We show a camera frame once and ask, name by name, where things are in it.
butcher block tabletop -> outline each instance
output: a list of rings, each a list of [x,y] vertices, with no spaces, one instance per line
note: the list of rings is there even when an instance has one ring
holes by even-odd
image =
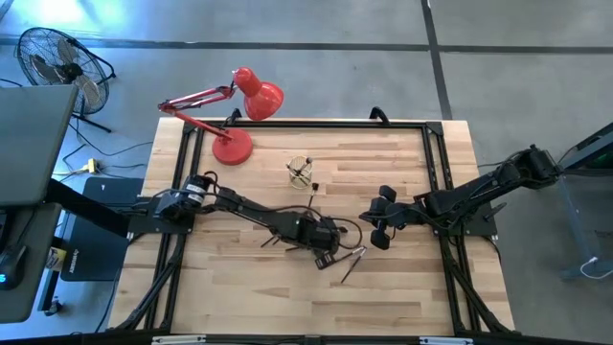
[[[160,119],[144,196],[170,187],[183,125],[178,119]],[[307,205],[311,190],[290,186],[285,163],[295,156],[311,157],[313,182],[320,186],[312,206],[325,216],[356,221],[369,249],[341,284],[354,259],[318,270],[309,251],[285,252],[290,245],[282,242],[261,248],[271,235],[260,225],[229,213],[197,216],[183,258],[171,326],[174,334],[453,334],[441,251],[431,228],[407,226],[397,231],[389,250],[380,250],[370,244],[371,224],[357,217],[369,209],[382,184],[396,189],[397,201],[411,202],[413,196],[430,191],[419,130],[246,130],[253,139],[253,154],[234,167],[216,161],[211,151],[215,136],[206,133],[198,173],[215,171],[219,185],[267,207]],[[453,182],[459,186],[478,176],[468,124],[443,121],[443,130]],[[194,142],[192,135],[183,178],[189,172]],[[436,152],[435,161],[439,167]],[[213,202],[213,196],[205,202]],[[355,227],[339,225],[349,229],[343,243],[358,241]],[[128,248],[109,327],[124,321],[147,292],[160,239],[147,234]],[[496,252],[481,238],[465,242],[473,285],[500,321],[512,328]],[[346,252],[339,249],[337,257]],[[167,291],[168,284],[160,294],[156,326]],[[458,291],[467,325],[465,298],[459,287]]]

electric fan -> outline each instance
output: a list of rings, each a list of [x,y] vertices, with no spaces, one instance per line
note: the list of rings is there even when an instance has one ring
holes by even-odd
[[[47,28],[28,29],[19,37],[16,55],[32,85],[76,85],[79,95],[75,112],[93,114],[106,104],[108,80],[116,77],[113,66],[68,34]],[[109,76],[99,61],[111,69]]]

metal stand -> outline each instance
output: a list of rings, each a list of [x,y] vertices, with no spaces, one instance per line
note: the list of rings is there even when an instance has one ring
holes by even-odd
[[[120,237],[126,237],[130,219],[110,208],[75,192],[61,182],[51,179],[44,201],[56,202],[77,217],[83,217]]]
[[[86,124],[91,125],[91,126],[93,126],[93,127],[96,127],[96,128],[98,128],[98,129],[102,129],[103,131],[105,131],[105,132],[107,132],[107,133],[110,133],[110,132],[111,132],[111,130],[110,130],[108,127],[105,127],[105,126],[103,126],[103,125],[100,125],[100,124],[98,124],[98,123],[95,123],[95,122],[93,122],[93,121],[91,121],[91,120],[87,119],[87,118],[85,117],[85,115],[84,115],[84,114],[85,114],[85,99],[83,98],[83,101],[81,101],[81,103],[80,103],[80,112],[79,112],[79,115],[77,115],[77,114],[72,114],[72,115],[71,115],[71,116],[72,116],[72,118],[73,118],[73,119],[77,119],[77,120],[81,120],[81,121],[85,122]]]
[[[85,122],[86,124],[91,125],[91,126],[96,127],[96,128],[99,128],[99,129],[102,129],[103,131],[105,131],[105,132],[107,132],[107,133],[112,132],[112,130],[111,130],[111,129],[109,129],[108,127],[105,127],[105,126],[103,126],[103,125],[100,125],[100,124],[98,124],[98,123],[95,123],[95,122],[93,122],[93,121],[91,121],[91,120],[87,119],[86,117],[84,117],[84,116],[82,116],[82,115],[75,115],[75,114],[73,114],[73,115],[71,115],[71,116],[73,117],[73,119],[81,120],[81,121]]]

cable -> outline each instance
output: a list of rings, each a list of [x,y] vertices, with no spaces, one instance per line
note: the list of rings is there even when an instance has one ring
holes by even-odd
[[[582,274],[582,275],[584,275],[586,278],[589,278],[589,279],[596,279],[596,280],[600,280],[600,279],[606,278],[606,277],[608,277],[610,274],[613,274],[613,269],[611,269],[610,271],[608,271],[608,272],[606,272],[606,273],[604,273],[603,275],[598,276],[598,277],[595,277],[595,276],[589,275],[589,274],[585,273],[585,271],[583,271],[583,269],[584,269],[584,268],[585,268],[587,265],[593,264],[593,263],[595,263],[597,260],[598,260],[598,258],[597,258],[597,257],[593,257],[592,259],[588,260],[588,261],[587,261],[587,263],[582,264],[582,265],[581,265],[581,267],[579,268],[579,271],[581,272],[581,274]]]
[[[117,152],[113,152],[113,153],[106,153],[106,152],[103,152],[102,150],[98,149],[98,148],[97,148],[97,147],[96,147],[94,144],[92,144],[92,142],[90,142],[90,141],[89,141],[87,138],[85,138],[85,137],[83,136],[83,134],[81,134],[81,133],[79,132],[79,130],[78,130],[78,129],[76,129],[76,128],[75,128],[75,127],[72,125],[72,124],[70,124],[70,123],[69,123],[69,124],[68,124],[68,126],[70,126],[70,128],[72,128],[72,129],[73,129],[73,130],[74,130],[74,131],[77,133],[77,135],[80,135],[80,137],[81,137],[81,138],[83,138],[83,140],[84,140],[84,141],[85,141],[87,144],[89,144],[89,146],[91,146],[92,148],[94,148],[94,150],[98,151],[100,154],[105,155],[105,156],[107,156],[107,157],[111,157],[111,156],[114,156],[114,155],[118,155],[118,154],[120,154],[120,153],[124,153],[124,152],[126,152],[126,151],[128,151],[128,150],[136,149],[136,148],[139,148],[139,147],[144,146],[144,145],[151,145],[151,144],[153,144],[153,142],[152,142],[152,141],[149,141],[149,142],[145,142],[145,143],[141,143],[141,144],[136,144],[136,145],[133,145],[133,146],[131,146],[131,147],[129,147],[129,148],[126,148],[126,149],[121,149],[121,150],[119,150],[119,151],[117,151]]]
[[[19,238],[17,238],[17,245],[21,244],[21,242],[24,239],[24,236],[26,236],[26,233],[28,232],[29,228],[30,228],[30,223],[32,222],[32,219],[34,219],[34,215],[36,214],[36,209],[32,209],[32,213],[30,214],[30,217],[28,218],[28,221],[26,222],[26,225],[23,227],[23,229],[21,230],[21,234],[19,234]]]
[[[493,167],[493,166],[497,166],[499,164],[504,163],[505,161],[500,161],[500,162],[496,162],[496,163],[486,163],[486,164],[479,164],[477,166],[477,168],[481,168],[481,167]]]
[[[19,86],[19,87],[23,87],[23,85],[22,85],[22,84],[20,84],[19,82],[16,82],[16,81],[6,80],[6,79],[3,79],[3,78],[0,78],[0,81],[7,82],[7,83],[11,83],[11,84],[13,84],[13,85],[17,85],[17,86]]]
[[[362,240],[363,240],[363,237],[364,237],[364,235],[362,234],[362,228],[361,228],[361,227],[360,227],[360,226],[359,226],[359,225],[358,225],[358,224],[357,224],[355,221],[353,221],[353,220],[351,220],[351,219],[347,219],[347,218],[338,218],[338,217],[330,217],[329,219],[332,219],[332,220],[339,220],[339,221],[346,221],[346,222],[348,222],[348,223],[351,223],[353,226],[355,226],[355,227],[357,228],[357,231],[358,231],[358,232],[359,232],[359,234],[360,234],[360,238],[359,238],[359,240],[357,241],[357,244],[356,244],[356,245],[354,245],[354,246],[346,246],[346,245],[344,245],[343,243],[339,242],[339,243],[338,243],[338,245],[339,245],[341,248],[345,248],[345,249],[355,249],[355,248],[357,248],[358,246],[360,246],[360,244],[362,244]]]
[[[500,255],[500,249],[498,249],[498,244],[496,244],[496,242],[488,236],[482,236],[482,238],[487,242],[491,243],[491,245],[494,247],[494,250],[496,251],[496,255],[498,255],[498,262],[502,263],[502,256]]]
[[[121,175],[116,175],[116,174],[113,174],[113,173],[103,172],[102,170],[97,170],[97,172],[98,172],[98,173],[100,173],[100,174],[106,175],[106,176],[108,176],[108,177],[115,177],[115,178],[130,178],[130,177],[127,177],[127,176],[121,176]]]
[[[75,120],[77,120],[77,128],[75,129],[75,132],[77,133],[77,141],[80,143],[81,142],[80,139],[83,137],[83,135],[79,132],[80,121],[79,121],[79,118],[77,118]]]
[[[84,147],[86,147],[86,145],[81,144],[81,146],[79,146],[78,148],[76,148],[75,150],[73,150],[72,152],[66,154],[65,156],[61,158],[62,162],[64,162],[64,164],[66,165],[66,167],[68,167],[68,169],[73,170],[73,167],[70,165],[70,163],[68,163],[68,157],[79,152],[79,150],[83,149]]]
[[[213,192],[215,192],[215,194],[217,194],[217,189],[219,187],[219,185],[217,184],[217,181],[219,180],[219,176],[217,175],[217,172],[213,172],[213,171],[207,171],[204,172],[203,175],[208,175],[211,174],[215,177],[214,181],[213,181]]]
[[[60,180],[59,180],[59,182],[64,182],[65,180],[67,180],[69,177],[71,177],[71,176],[73,176],[73,175],[75,175],[75,173],[74,173],[74,172],[73,172],[73,173],[71,173],[71,174],[69,174],[69,175],[67,175],[66,177],[64,177],[64,178],[60,179]]]
[[[106,169],[106,168],[132,169],[132,168],[146,167],[146,166],[147,166],[146,163],[139,163],[139,164],[134,164],[134,165],[131,165],[131,166],[115,166],[115,165],[113,165],[113,166],[106,166],[103,169]]]
[[[84,172],[86,172],[86,170],[79,169],[79,170],[75,170],[75,171],[71,171],[71,172],[52,172],[52,174],[58,174],[58,175],[70,175],[70,174],[75,174],[75,173],[84,173]]]
[[[106,319],[106,316],[108,315],[108,311],[111,308],[111,302],[113,301],[113,296],[115,296],[115,290],[117,289],[117,283],[119,282],[119,273],[121,271],[122,270],[118,268],[117,273],[115,273],[115,279],[113,279],[113,289],[111,290],[110,296],[108,296],[108,302],[106,303],[106,309],[104,310],[104,315],[102,316],[102,319],[100,320],[100,323],[98,324],[98,327],[96,327],[96,331],[94,333],[97,333],[100,330],[100,327],[102,327],[102,323],[104,322],[104,319]]]

concrete floor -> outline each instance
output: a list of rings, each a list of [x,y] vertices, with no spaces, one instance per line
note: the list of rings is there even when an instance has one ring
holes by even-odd
[[[431,0],[440,44],[612,46],[608,0]],[[227,42],[427,44],[420,0],[14,0],[0,37],[48,26],[78,37]],[[278,116],[364,118],[381,106],[393,119],[440,119],[427,52],[94,49],[110,61],[105,108],[92,117],[115,132],[81,125],[105,151],[152,140],[156,105],[230,80],[240,65],[285,91]],[[442,54],[454,119],[468,120],[479,163],[504,159],[531,143],[559,157],[611,121],[612,55]],[[27,83],[12,46],[0,46],[0,78]],[[227,116],[240,99],[194,113]],[[69,130],[62,155],[73,150]],[[104,158],[146,163],[149,147]],[[71,162],[100,157],[84,149]],[[63,164],[57,164],[64,170]],[[145,169],[113,173],[144,176]],[[85,177],[67,181],[82,189]],[[503,271],[518,331],[613,343],[613,278],[563,282],[579,262],[556,188],[516,191],[497,216]],[[67,312],[34,312],[25,323],[0,326],[0,339],[93,332],[111,284],[61,283]]]

